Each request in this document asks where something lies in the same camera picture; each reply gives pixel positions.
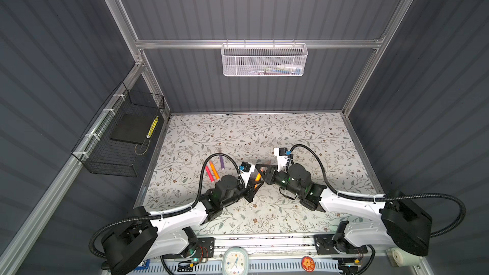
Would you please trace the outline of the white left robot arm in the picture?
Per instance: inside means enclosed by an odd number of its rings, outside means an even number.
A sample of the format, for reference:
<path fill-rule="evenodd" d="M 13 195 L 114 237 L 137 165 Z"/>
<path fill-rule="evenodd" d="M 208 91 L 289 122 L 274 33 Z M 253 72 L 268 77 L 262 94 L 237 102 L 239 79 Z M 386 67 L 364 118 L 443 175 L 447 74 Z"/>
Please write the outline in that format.
<path fill-rule="evenodd" d="M 148 212 L 136 208 L 129 218 L 109 224 L 97 233 L 102 237 L 104 267 L 112 274 L 128 274 L 154 257 L 191 256 L 198 247 L 193 228 L 220 216 L 225 207 L 245 198 L 252 202 L 263 181 L 225 175 L 201 194 L 195 204 L 177 211 Z"/>

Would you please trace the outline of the pink highlighter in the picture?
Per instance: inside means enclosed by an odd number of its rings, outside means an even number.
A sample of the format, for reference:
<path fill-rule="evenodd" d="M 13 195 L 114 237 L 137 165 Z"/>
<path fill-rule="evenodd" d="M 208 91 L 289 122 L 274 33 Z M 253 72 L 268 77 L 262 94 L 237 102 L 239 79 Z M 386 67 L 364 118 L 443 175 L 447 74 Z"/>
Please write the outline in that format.
<path fill-rule="evenodd" d="M 209 179 L 210 179 L 210 182 L 212 182 L 212 183 L 213 183 L 213 182 L 215 181 L 215 179 L 214 179 L 214 176 L 213 176 L 213 174 L 211 173 L 211 169 L 209 168 L 209 166 L 208 166 L 208 165 L 205 165 L 205 171 L 206 171 L 206 173 L 207 173 L 207 175 L 208 175 L 208 177 L 209 177 Z"/>

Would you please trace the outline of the purple highlighter pen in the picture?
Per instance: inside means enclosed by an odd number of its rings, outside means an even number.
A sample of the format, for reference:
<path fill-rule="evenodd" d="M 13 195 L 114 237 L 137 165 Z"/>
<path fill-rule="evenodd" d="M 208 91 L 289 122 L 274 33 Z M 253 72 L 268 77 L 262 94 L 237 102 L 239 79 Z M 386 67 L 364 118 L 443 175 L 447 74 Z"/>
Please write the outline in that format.
<path fill-rule="evenodd" d="M 225 169 L 224 157 L 222 155 L 219 155 L 219 160 L 220 160 L 221 170 L 224 170 Z"/>

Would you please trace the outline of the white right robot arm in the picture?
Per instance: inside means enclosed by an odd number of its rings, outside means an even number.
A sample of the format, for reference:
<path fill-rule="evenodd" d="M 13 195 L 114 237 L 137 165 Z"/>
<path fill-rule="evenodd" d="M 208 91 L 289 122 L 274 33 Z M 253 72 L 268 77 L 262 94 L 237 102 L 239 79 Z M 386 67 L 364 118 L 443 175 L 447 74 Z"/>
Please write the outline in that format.
<path fill-rule="evenodd" d="M 335 194 L 329 187 L 312 182 L 300 164 L 280 171 L 277 166 L 258 164 L 258 174 L 268 185 L 277 185 L 299 199 L 311 211 L 345 213 L 363 219 L 340 222 L 326 243 L 338 253 L 365 253 L 371 246 L 396 246 L 419 257 L 429 253 L 432 218 L 410 200 L 383 202 L 382 196 Z"/>

